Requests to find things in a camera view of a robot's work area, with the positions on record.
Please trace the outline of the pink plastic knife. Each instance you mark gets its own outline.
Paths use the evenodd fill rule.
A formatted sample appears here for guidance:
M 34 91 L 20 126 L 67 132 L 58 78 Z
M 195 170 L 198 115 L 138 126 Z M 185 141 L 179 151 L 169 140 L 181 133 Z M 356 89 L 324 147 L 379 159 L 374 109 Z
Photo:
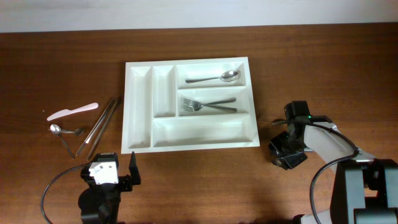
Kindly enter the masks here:
M 64 109 L 64 110 L 58 111 L 54 114 L 51 114 L 49 117 L 47 117 L 47 121 L 52 121 L 52 120 L 55 120 L 55 119 L 58 119 L 58 118 L 61 118 L 64 116 L 68 116 L 71 114 L 75 114 L 75 113 L 81 113 L 84 111 L 95 110 L 95 109 L 97 109 L 97 107 L 99 107 L 98 103 L 90 103 L 88 105 L 85 105 L 85 106 L 82 106 L 82 107 L 79 107 L 79 108 L 76 108 L 73 110 Z

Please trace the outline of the long steel tongs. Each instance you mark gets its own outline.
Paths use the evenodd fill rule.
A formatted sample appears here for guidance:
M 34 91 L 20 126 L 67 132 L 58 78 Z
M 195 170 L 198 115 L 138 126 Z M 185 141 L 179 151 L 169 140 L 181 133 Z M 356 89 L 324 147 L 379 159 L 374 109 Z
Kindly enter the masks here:
M 91 138 L 93 137 L 94 133 L 97 131 L 97 129 L 99 128 L 99 126 L 102 124 L 102 122 L 104 121 L 105 117 L 109 114 L 109 112 L 111 111 L 111 108 L 114 106 L 114 104 L 117 102 L 117 99 L 113 98 L 108 106 L 106 107 L 106 109 L 104 110 L 103 114 L 99 117 L 99 119 L 97 120 L 96 124 L 93 126 L 92 130 L 89 132 L 89 134 L 87 135 L 86 139 L 83 141 L 83 143 L 81 144 L 81 146 L 79 147 L 79 149 L 76 152 L 76 156 L 79 156 L 84 147 L 90 142 Z

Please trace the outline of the steel spoon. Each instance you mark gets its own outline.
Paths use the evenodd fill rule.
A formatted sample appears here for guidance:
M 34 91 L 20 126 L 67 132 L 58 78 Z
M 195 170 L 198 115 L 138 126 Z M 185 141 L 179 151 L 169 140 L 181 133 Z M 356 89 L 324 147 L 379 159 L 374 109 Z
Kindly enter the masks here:
M 285 119 L 275 119 L 273 122 L 271 122 L 271 125 L 281 125 L 281 124 L 286 124 L 287 120 Z
M 231 82 L 238 79 L 240 76 L 240 71 L 237 70 L 230 70 L 224 72 L 220 77 L 211 77 L 211 78 L 200 78 L 200 79 L 186 79 L 186 83 L 196 83 L 196 82 L 203 82 L 208 80 L 221 80 L 222 82 Z

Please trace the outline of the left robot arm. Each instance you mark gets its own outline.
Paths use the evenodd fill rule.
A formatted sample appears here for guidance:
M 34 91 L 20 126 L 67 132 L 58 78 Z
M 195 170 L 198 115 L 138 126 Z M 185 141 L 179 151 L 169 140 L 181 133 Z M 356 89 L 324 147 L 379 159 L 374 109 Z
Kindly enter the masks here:
M 81 178 L 88 184 L 78 199 L 83 223 L 117 223 L 121 194 L 131 192 L 141 184 L 136 155 L 131 154 L 129 175 L 118 175 L 118 154 L 101 153 L 81 170 Z

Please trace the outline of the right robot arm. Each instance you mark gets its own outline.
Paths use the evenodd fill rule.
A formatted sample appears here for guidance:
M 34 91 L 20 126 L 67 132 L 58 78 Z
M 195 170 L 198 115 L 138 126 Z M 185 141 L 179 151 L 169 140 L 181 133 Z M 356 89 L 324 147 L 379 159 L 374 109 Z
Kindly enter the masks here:
M 272 163 L 285 170 L 316 152 L 325 162 L 312 178 L 308 215 L 296 215 L 292 223 L 397 223 L 397 162 L 378 159 L 340 133 L 326 115 L 310 113 L 306 101 L 292 101 L 284 107 L 285 118 L 273 121 L 287 130 L 272 138 L 268 148 Z M 331 169 L 335 173 L 330 207 L 315 208 L 315 184 Z

